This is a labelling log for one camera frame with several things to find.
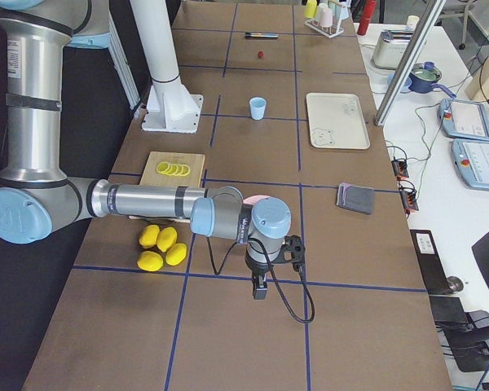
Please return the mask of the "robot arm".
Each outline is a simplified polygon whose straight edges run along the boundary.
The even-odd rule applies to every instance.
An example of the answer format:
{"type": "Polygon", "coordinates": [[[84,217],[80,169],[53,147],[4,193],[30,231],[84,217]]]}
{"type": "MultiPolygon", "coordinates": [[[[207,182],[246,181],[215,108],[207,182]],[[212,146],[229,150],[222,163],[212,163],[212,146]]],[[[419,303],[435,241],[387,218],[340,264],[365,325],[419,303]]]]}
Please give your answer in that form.
{"type": "Polygon", "coordinates": [[[300,246],[275,197],[247,204],[233,187],[149,187],[70,178],[59,166],[63,49],[109,45],[106,1],[0,1],[7,34],[7,165],[0,172],[0,238],[28,244],[107,215],[187,219],[192,232],[246,247],[253,297],[300,246]]]}

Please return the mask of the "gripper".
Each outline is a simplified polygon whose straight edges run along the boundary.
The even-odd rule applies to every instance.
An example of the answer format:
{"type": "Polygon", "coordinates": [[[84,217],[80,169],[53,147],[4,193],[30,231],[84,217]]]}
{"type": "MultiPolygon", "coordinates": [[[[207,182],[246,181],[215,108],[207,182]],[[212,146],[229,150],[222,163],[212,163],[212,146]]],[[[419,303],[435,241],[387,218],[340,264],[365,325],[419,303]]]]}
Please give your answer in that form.
{"type": "Polygon", "coordinates": [[[270,262],[273,262],[278,256],[278,250],[261,246],[260,243],[248,243],[245,263],[254,274],[252,276],[254,300],[265,299],[267,297],[268,286],[265,274],[269,271],[269,266],[267,265],[266,255],[270,262]]]}

